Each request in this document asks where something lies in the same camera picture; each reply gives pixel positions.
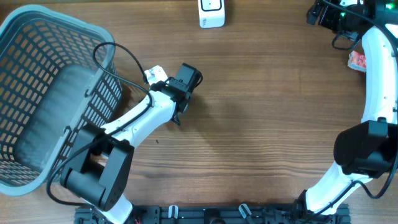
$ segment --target basket bottom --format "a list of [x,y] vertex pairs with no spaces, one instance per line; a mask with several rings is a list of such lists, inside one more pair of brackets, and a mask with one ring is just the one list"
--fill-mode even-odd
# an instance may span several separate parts
[[64,67],[45,92],[33,116],[19,136],[16,161],[41,172],[55,149],[64,129],[78,113],[85,91],[95,71],[81,65]]

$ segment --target gray plastic basket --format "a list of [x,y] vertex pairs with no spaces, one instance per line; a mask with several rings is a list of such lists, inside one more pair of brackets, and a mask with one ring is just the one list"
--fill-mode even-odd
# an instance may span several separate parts
[[[39,187],[69,154],[87,122],[107,123],[121,84],[95,66],[92,51],[114,42],[105,29],[42,6],[23,6],[0,27],[0,193]],[[115,49],[98,59],[116,73]]]

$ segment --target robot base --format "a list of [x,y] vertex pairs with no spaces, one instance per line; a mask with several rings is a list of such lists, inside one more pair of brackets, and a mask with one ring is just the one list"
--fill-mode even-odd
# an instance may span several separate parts
[[[265,207],[251,207],[251,215],[245,215],[242,207],[180,207],[177,216],[169,215],[169,207],[134,206],[125,224],[301,224],[304,219],[292,220],[293,204],[273,204]],[[90,208],[78,208],[75,224],[109,224],[102,215]],[[310,224],[350,224],[348,205],[340,205],[334,215],[320,215]]]

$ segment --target green light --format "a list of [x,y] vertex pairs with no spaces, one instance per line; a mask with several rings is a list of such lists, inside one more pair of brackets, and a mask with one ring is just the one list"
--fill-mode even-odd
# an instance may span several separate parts
[[393,9],[395,7],[394,3],[386,4],[386,8]]

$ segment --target wooden tabletop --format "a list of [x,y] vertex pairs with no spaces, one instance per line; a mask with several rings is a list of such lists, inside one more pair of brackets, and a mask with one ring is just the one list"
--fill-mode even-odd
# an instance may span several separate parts
[[[136,205],[291,203],[333,162],[336,136],[361,121],[365,76],[347,67],[349,52],[331,47],[330,30],[310,26],[313,0],[226,1],[226,24],[201,29],[191,1],[134,1],[45,6],[105,27],[144,69],[174,76],[183,62],[199,69],[182,125],[156,129],[134,154],[126,197]],[[15,5],[0,6],[1,16]],[[124,52],[119,73],[142,83]],[[126,112],[139,99],[124,88]],[[386,177],[369,183],[376,192]],[[53,188],[65,200],[67,190]],[[346,201],[354,224],[396,223],[398,180],[371,200],[362,189]],[[0,223],[71,223],[44,187],[23,197],[0,195]]]

